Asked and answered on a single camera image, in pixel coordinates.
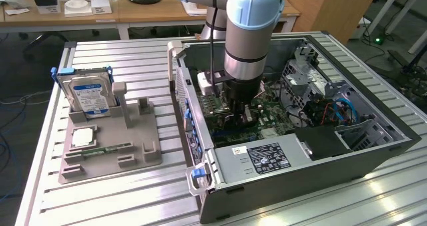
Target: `floor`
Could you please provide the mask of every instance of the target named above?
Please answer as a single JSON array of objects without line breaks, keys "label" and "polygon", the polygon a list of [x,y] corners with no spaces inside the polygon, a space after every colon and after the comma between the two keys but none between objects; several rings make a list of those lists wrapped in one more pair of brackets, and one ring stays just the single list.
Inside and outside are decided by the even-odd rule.
[{"label": "floor", "polygon": [[[385,0],[373,4],[366,17],[374,19]],[[385,26],[399,8],[393,7],[387,13],[381,25]],[[202,26],[190,26],[190,32],[202,32]],[[397,50],[402,53],[407,60],[413,60],[414,56],[407,53],[413,44],[422,36],[427,28],[427,22],[409,14],[394,31],[395,42],[387,41],[381,48],[387,50]],[[158,35],[152,36],[152,28],[140,28],[131,31],[132,39],[143,38],[170,38],[178,36],[187,36],[184,28],[180,27],[160,27]],[[373,34],[375,37],[383,29],[379,27]],[[36,92],[52,90],[54,81],[51,79],[51,68],[58,67],[62,59],[64,43],[58,38],[50,38],[40,47],[32,50],[34,60],[26,61],[22,50],[26,48],[31,40],[40,34],[30,33],[30,39],[22,40],[18,34],[11,34],[8,39],[0,43],[0,99],[12,96],[24,96]],[[100,36],[95,37],[90,30],[64,32],[66,37],[71,41],[90,42],[90,41],[112,41],[119,40],[119,32],[114,29],[100,30]],[[382,52],[365,45],[359,40],[351,40],[347,47],[362,60],[381,54]],[[387,55],[377,57],[370,60],[370,63],[383,69],[393,69],[397,65],[387,61]],[[427,55],[425,55],[419,66],[426,68]],[[19,98],[14,97],[10,101],[16,101]],[[42,94],[32,97],[28,103],[43,102],[50,99],[50,94]],[[2,122],[8,122],[23,109],[23,104],[3,106],[0,104],[0,119]],[[46,117],[48,104],[28,105],[26,108],[26,119],[20,117],[7,128],[12,131],[6,134],[10,146],[16,153],[16,161],[10,162],[10,166],[0,173],[0,199],[7,195],[11,189],[15,188],[11,197],[0,201],[0,226],[11,226],[15,224],[16,216],[20,208],[22,196],[26,189],[27,177],[31,170],[34,155],[36,151],[39,135]],[[0,167],[4,165],[6,156],[0,157]]]}]

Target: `aluminum workbench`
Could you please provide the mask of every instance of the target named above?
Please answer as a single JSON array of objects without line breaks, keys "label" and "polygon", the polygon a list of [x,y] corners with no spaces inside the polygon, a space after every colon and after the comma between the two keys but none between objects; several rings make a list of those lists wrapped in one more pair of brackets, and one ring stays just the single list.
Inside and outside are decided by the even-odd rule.
[{"label": "aluminum workbench", "polygon": [[[365,178],[211,226],[425,224],[427,116],[334,37],[319,32],[311,35],[423,140]],[[194,38],[83,42],[64,49],[62,68],[110,65],[115,81],[127,82],[127,100],[150,97],[154,101],[163,164],[60,185],[70,104],[55,85],[16,225],[199,225],[198,203],[187,185],[187,166],[167,79],[167,43],[186,39]],[[327,76],[339,80],[335,69],[322,58],[319,61]]]}]

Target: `white box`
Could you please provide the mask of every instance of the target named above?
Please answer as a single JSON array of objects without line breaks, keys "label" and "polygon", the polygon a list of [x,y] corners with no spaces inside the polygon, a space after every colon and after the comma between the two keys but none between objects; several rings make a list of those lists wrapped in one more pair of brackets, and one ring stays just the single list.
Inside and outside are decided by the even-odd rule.
[{"label": "white box", "polygon": [[359,25],[353,33],[353,36],[350,37],[351,40],[359,40],[362,38],[363,33],[366,32],[367,28],[370,28],[371,21],[366,18],[361,19]]},{"label": "white box", "polygon": [[110,0],[92,0],[92,13],[94,15],[111,14],[112,6]]},{"label": "white box", "polygon": [[59,0],[34,0],[38,6],[39,13],[46,14],[59,14],[62,12],[62,5]]},{"label": "white box", "polygon": [[84,0],[71,0],[64,7],[66,18],[92,16],[92,8]]}]

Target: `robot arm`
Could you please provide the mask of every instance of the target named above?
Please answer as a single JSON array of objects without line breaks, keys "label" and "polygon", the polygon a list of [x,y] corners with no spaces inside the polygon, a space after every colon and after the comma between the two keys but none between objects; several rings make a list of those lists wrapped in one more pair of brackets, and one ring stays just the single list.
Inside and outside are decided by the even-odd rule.
[{"label": "robot arm", "polygon": [[[206,5],[218,9],[219,12],[226,10],[224,71],[232,80],[224,83],[224,92],[230,108],[238,114],[242,114],[246,105],[251,104],[259,93],[271,35],[281,19],[286,2],[285,0],[182,1]],[[210,11],[207,23],[212,19],[210,16],[214,10]]]}]

